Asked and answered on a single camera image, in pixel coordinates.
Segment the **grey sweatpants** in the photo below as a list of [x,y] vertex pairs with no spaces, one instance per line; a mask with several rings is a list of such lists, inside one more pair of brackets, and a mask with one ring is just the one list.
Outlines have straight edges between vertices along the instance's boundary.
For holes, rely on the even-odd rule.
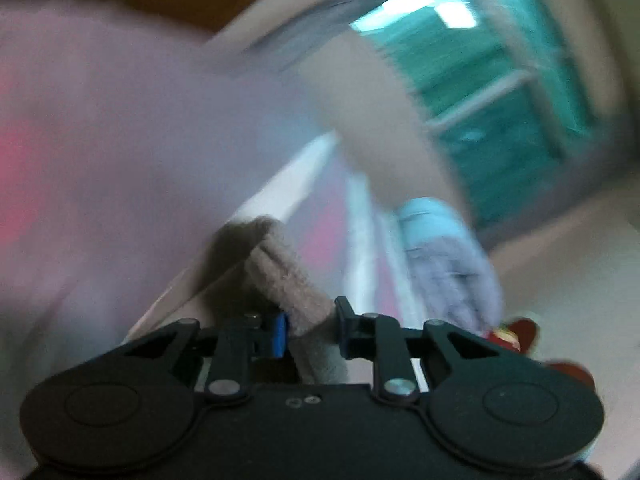
[[194,292],[216,326],[248,312],[283,312],[288,317],[288,350],[302,382],[348,382],[334,302],[299,263],[282,222],[262,216],[223,226],[207,248]]

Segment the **window with green blinds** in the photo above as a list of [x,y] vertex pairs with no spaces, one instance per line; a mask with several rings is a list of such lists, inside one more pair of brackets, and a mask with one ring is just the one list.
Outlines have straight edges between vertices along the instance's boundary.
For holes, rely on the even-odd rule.
[[542,0],[387,0],[352,30],[398,71],[480,226],[514,216],[592,136]]

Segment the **striped pink grey bedsheet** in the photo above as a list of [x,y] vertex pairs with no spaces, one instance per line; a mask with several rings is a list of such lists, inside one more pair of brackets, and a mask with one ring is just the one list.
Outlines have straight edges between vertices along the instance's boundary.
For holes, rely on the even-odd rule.
[[419,322],[396,228],[304,87],[91,0],[1,0],[1,474],[18,407],[214,275],[232,220],[285,221],[330,296]]

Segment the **red folded clothes stack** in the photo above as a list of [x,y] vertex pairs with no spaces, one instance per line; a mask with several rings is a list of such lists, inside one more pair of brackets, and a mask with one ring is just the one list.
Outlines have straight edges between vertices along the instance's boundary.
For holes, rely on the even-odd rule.
[[[494,328],[486,335],[492,344],[511,350],[521,356],[531,356],[535,349],[540,327],[528,316],[511,318]],[[589,370],[579,363],[572,361],[544,361],[544,366],[561,372],[587,386],[592,391],[597,389],[596,382]]]

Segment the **folded blue-grey duvet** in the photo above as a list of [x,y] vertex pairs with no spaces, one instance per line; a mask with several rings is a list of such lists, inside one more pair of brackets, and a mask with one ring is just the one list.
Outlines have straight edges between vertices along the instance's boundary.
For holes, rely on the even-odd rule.
[[481,337],[498,327],[497,274],[460,214],[428,197],[408,200],[396,214],[413,288],[430,317]]

